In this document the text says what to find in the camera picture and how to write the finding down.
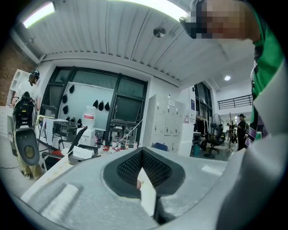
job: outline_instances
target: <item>man in black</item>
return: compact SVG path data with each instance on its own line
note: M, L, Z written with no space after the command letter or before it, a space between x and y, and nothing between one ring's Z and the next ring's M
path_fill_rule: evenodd
M238 150L245 148L245 128L246 122L244 120L245 116L243 114L239 115L240 122L237 125L237 135L238 135Z

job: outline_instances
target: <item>white box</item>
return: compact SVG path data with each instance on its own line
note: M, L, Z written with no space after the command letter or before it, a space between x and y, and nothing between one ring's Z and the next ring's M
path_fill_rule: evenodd
M95 141L95 129L88 128L85 130L85 132L81 136L78 144L82 144L82 145L86 145L86 146L94 146L94 141Z

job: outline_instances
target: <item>person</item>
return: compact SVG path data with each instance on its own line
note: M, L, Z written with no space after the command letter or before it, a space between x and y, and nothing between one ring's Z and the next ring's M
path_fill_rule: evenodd
M18 98L21 98L22 95L25 92L28 92L30 94L30 97L35 101L36 103L36 109L37 111L40 110L40 92L37 86L37 81L39 80L40 74L38 70L34 70L30 75L29 75L29 80L24 81L20 83L17 87L16 93L14 95L14 98L12 100L12 105L15 106Z
M245 148L245 140L246 140L246 135L245 135L245 131L246 131L246 122L245 122L245 116L243 114L240 114L238 116L240 118L240 122L237 125L237 136L238 136L238 150L241 150L243 148Z
M272 30L247 0L192 0L191 17L181 17L180 23L192 38L249 39L255 46L254 68L251 72L253 101L269 84L281 63L283 50ZM254 106L245 147L267 135Z
M28 81L22 82L18 85L16 93L15 93L14 98L12 100L13 107L15 107L17 102L19 100L21 100L22 95L24 93L28 92L30 94L30 97L36 102L36 110L37 111L40 110L41 98L40 98L39 88L36 84L37 81L39 80L39 77L40 77L39 71L34 70L29 75ZM17 156L17 159L19 162L20 170L22 171L22 173L24 174L26 179L30 180L31 175L35 179L39 179L42 176L42 170L41 170L41 167L39 164L36 164L34 166L29 166L29 165L24 163L24 161L22 160L22 158L19 155Z

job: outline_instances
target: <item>ceiling light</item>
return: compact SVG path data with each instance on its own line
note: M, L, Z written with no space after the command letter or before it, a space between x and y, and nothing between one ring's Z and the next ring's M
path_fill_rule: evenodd
M146 5L150 8L156 9L169 15L175 20L179 21L180 17L185 17L187 12L181 9L179 6L169 2L168 0L118 0L125 2L134 2L141 5Z
M30 15L23 24L26 28L28 28L33 23L37 22L39 19L45 17L46 15L53 13L55 11L53 3L49 2L48 4L44 5L41 9L37 10L35 13Z

